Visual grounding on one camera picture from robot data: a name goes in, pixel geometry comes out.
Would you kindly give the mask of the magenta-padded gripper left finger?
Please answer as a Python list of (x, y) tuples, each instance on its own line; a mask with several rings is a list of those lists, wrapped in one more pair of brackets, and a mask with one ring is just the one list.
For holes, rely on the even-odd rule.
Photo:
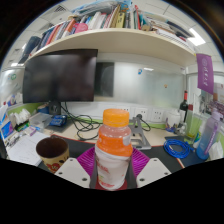
[(97, 183), (95, 148), (88, 149), (77, 158), (69, 158), (55, 175), (83, 188), (94, 189)]

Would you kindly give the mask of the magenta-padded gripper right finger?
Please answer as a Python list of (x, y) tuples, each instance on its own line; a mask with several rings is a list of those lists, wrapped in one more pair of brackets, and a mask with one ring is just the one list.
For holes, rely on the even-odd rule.
[(158, 158), (149, 158), (141, 151), (133, 149), (127, 173), (127, 187), (140, 188), (170, 174)]

